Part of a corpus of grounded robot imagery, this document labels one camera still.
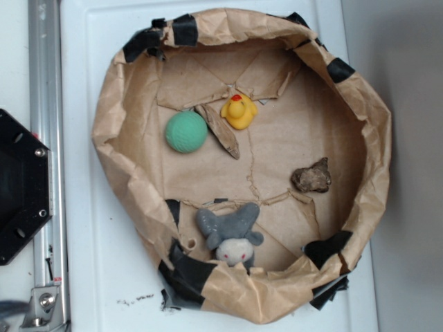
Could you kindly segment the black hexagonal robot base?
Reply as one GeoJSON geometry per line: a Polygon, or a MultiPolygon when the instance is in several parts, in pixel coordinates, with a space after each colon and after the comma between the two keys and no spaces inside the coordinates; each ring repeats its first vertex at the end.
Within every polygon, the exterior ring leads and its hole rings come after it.
{"type": "Polygon", "coordinates": [[[1,110],[1,265],[9,264],[50,219],[49,150],[1,110]]]}

